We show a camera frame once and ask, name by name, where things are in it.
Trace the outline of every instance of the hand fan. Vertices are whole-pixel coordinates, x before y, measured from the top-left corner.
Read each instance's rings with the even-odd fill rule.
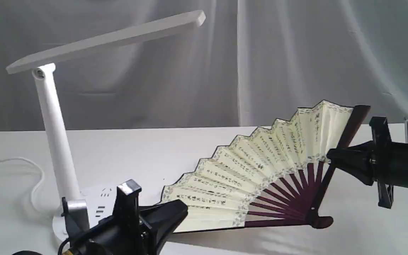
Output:
[[[322,101],[298,108],[290,121],[256,128],[218,146],[195,171],[165,186],[160,203],[180,199],[188,216],[175,232],[266,226],[326,228],[318,215],[335,168],[328,150],[347,147],[369,106],[343,107]]]

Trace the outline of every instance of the white backdrop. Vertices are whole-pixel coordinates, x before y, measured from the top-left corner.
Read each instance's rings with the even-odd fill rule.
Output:
[[[0,0],[0,130],[43,129],[8,64],[198,9],[195,31],[58,64],[66,127],[269,125],[323,99],[408,114],[408,0]]]

